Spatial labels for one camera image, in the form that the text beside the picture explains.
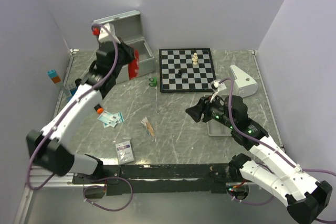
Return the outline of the metal first aid case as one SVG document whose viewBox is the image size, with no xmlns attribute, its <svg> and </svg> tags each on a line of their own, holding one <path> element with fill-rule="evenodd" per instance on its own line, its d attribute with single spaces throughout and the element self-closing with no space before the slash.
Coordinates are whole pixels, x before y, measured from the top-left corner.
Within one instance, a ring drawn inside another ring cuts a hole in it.
<svg viewBox="0 0 336 224">
<path fill-rule="evenodd" d="M 93 21 L 91 24 L 92 33 L 96 36 L 98 44 L 101 43 L 98 40 L 100 34 L 100 28 L 104 28 L 104 24 L 111 23 L 115 28 L 115 36 L 119 39 L 119 44 L 124 42 L 130 47 L 138 50 L 139 52 L 139 74 L 143 76 L 145 74 L 155 71 L 154 56 L 145 41 L 142 32 L 141 13 L 138 10 L 122 13 L 102 19 Z M 112 37 L 115 50 L 117 49 L 117 42 Z M 96 69 L 96 60 L 90 65 L 88 73 L 84 77 L 83 83 L 87 83 L 91 86 L 99 83 L 99 89 L 103 91 L 104 88 L 110 88 L 115 84 L 119 84 L 130 80 L 128 76 L 128 64 L 123 66 L 118 77 L 112 75 L 112 72 L 117 63 L 118 54 L 115 54 L 115 60 L 110 71 L 103 76 Z"/>
</svg>

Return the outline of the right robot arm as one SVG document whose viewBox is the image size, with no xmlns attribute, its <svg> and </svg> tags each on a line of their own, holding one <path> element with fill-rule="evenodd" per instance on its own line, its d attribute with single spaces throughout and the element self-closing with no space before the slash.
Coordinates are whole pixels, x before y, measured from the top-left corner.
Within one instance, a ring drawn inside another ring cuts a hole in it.
<svg viewBox="0 0 336 224">
<path fill-rule="evenodd" d="M 248 116 L 240 96 L 201 97 L 185 112 L 195 122 L 214 120 L 230 129 L 232 138 L 256 156 L 262 165 L 241 153 L 229 162 L 235 181 L 253 182 L 281 201 L 297 223 L 313 223 L 328 206 L 332 186 L 318 181 L 296 164 L 275 143 L 271 135 Z"/>
</svg>

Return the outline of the red first aid kit pouch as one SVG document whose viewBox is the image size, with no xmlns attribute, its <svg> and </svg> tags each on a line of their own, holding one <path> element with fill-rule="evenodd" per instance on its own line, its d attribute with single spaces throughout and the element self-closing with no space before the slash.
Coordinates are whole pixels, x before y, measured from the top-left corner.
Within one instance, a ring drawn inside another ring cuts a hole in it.
<svg viewBox="0 0 336 224">
<path fill-rule="evenodd" d="M 132 80 L 139 74 L 139 52 L 134 50 L 134 60 L 128 64 L 128 76 Z"/>
</svg>

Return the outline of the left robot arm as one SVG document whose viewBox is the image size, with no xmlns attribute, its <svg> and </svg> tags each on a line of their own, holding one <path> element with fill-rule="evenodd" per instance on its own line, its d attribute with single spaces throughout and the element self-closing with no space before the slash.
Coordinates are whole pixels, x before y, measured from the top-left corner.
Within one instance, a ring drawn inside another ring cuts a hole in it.
<svg viewBox="0 0 336 224">
<path fill-rule="evenodd" d="M 115 86 L 121 69 L 134 63 L 139 67 L 139 53 L 124 42 L 103 42 L 96 51 L 96 60 L 89 71 L 77 81 L 75 95 L 61 112 L 40 131 L 32 130 L 26 136 L 31 162 L 53 174 L 68 172 L 84 174 L 92 183 L 103 179 L 103 162 L 88 154 L 73 154 L 68 143 L 83 120 L 96 111 L 102 100 Z"/>
</svg>

